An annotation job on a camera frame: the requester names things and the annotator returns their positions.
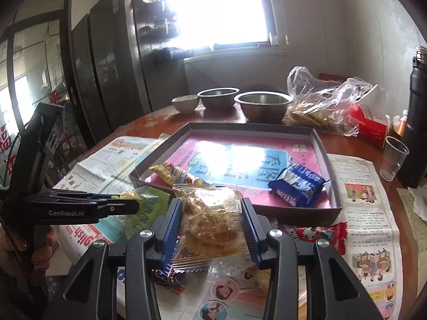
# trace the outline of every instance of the white paper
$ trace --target white paper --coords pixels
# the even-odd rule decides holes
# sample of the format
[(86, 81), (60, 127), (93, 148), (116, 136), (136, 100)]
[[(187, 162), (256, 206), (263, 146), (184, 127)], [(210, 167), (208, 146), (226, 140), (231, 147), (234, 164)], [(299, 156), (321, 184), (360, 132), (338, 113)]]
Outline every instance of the white paper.
[(419, 186), (417, 189), (408, 188), (408, 191), (415, 199), (414, 213), (427, 222), (427, 189)]
[(343, 258), (383, 317), (398, 320), (403, 294), (402, 255), (387, 194), (372, 162), (334, 154), (329, 154), (329, 159), (343, 204), (336, 223), (347, 221)]

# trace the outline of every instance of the cartoon illustration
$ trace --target cartoon illustration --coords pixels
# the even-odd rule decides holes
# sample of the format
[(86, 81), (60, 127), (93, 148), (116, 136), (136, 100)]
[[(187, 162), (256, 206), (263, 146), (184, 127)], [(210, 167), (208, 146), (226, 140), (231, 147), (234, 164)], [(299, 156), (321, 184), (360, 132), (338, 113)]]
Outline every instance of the cartoon illustration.
[(222, 278), (212, 285), (212, 296), (221, 301), (231, 301), (236, 298), (239, 293), (239, 285), (231, 278)]
[(375, 276), (378, 281), (382, 281), (384, 274), (391, 272), (390, 252), (383, 249), (377, 253), (363, 252), (354, 254), (352, 266), (359, 280), (365, 280), (368, 277), (371, 282)]
[(389, 320), (393, 315), (394, 311), (394, 302), (387, 303), (383, 310), (383, 318), (384, 320)]
[(216, 287), (216, 297), (219, 299), (227, 299), (230, 297), (230, 295), (233, 293), (233, 289), (229, 286), (225, 285), (218, 285)]
[(345, 184), (345, 190), (347, 191), (347, 198), (351, 199), (352, 202), (359, 199), (367, 203), (375, 203), (377, 200), (372, 185)]
[(345, 254), (346, 224), (342, 225), (339, 223), (330, 227), (316, 226), (296, 229), (291, 226), (282, 225), (281, 230), (283, 231), (283, 229), (294, 239), (301, 239), (308, 242), (315, 242), (319, 238), (327, 239), (341, 255)]
[(384, 298), (386, 301), (391, 301), (397, 293), (396, 283), (391, 282), (387, 285), (386, 290), (384, 291)]
[(245, 279), (249, 280), (254, 277), (254, 271), (256, 270), (255, 266), (249, 267), (245, 270)]
[(200, 307), (199, 315), (202, 320), (225, 320), (228, 309), (221, 302), (206, 302)]

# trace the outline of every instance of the stainless steel bowl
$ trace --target stainless steel bowl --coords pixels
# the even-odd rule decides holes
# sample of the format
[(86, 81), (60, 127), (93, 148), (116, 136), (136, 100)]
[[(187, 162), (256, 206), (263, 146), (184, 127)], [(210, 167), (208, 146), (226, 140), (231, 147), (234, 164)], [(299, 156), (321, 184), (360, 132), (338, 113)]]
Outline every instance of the stainless steel bowl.
[(240, 103), (250, 122), (270, 124), (280, 124), (292, 102), (289, 95), (271, 91), (250, 91), (237, 95), (234, 100)]
[(234, 96), (238, 92), (236, 88), (217, 88), (200, 91), (197, 96), (210, 110), (228, 110), (234, 106)]

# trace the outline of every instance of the refrigerator door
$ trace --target refrigerator door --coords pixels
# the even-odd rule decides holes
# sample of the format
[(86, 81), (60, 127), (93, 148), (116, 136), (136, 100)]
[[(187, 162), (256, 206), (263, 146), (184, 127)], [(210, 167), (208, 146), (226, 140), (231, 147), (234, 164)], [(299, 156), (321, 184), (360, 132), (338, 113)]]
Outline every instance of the refrigerator door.
[(131, 4), (100, 0), (90, 10), (93, 59), (113, 130), (151, 112)]
[(72, 31), (74, 56), (77, 70), (77, 90), (85, 111), (86, 120), (90, 126), (96, 143), (113, 132), (107, 118), (104, 102), (101, 100), (97, 79), (93, 73), (90, 44), (89, 44), (89, 15), (74, 27)]
[(170, 40), (170, 34), (159, 34), (156, 24), (169, 18), (160, 1), (145, 3), (133, 0), (138, 46), (147, 92), (153, 110), (171, 105), (173, 98), (188, 95), (184, 60), (155, 61), (153, 51)]

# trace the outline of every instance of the pink book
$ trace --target pink book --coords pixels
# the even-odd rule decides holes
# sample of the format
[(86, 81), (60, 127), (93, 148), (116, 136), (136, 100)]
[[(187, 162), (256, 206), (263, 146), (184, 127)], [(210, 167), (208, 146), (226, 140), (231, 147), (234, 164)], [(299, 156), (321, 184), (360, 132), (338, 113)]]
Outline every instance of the pink book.
[[(253, 204), (273, 207), (290, 206), (270, 193), (268, 182), (291, 163), (299, 162), (322, 175), (311, 143), (288, 139), (194, 135), (167, 162), (211, 184), (240, 190)], [(146, 181), (165, 186), (156, 174)], [(315, 207), (330, 208), (326, 191)]]

